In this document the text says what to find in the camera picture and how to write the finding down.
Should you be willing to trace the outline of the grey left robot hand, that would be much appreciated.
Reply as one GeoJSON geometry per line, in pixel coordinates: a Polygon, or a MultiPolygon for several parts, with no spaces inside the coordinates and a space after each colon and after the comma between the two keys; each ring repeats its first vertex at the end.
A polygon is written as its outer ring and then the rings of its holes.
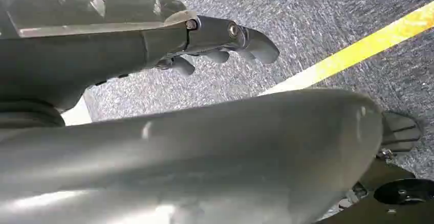
{"type": "Polygon", "coordinates": [[[1,0],[1,223],[312,223],[382,141],[364,95],[303,89],[66,126],[91,85],[273,63],[276,45],[180,0],[1,0]]]}

